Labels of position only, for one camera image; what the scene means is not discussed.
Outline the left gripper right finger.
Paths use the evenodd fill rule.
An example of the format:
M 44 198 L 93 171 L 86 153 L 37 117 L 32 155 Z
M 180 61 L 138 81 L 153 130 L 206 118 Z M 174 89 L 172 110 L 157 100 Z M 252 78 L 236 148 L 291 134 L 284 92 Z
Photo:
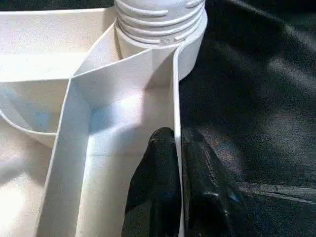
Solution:
M 250 217 L 237 184 L 202 134 L 181 134 L 185 235 L 248 237 Z

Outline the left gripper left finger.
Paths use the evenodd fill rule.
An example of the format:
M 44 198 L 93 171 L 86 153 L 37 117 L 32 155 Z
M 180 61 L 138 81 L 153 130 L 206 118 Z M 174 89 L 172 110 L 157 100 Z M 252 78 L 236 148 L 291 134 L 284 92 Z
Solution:
M 125 214 L 126 237 L 176 237 L 182 208 L 174 132 L 156 130 L 129 185 Z

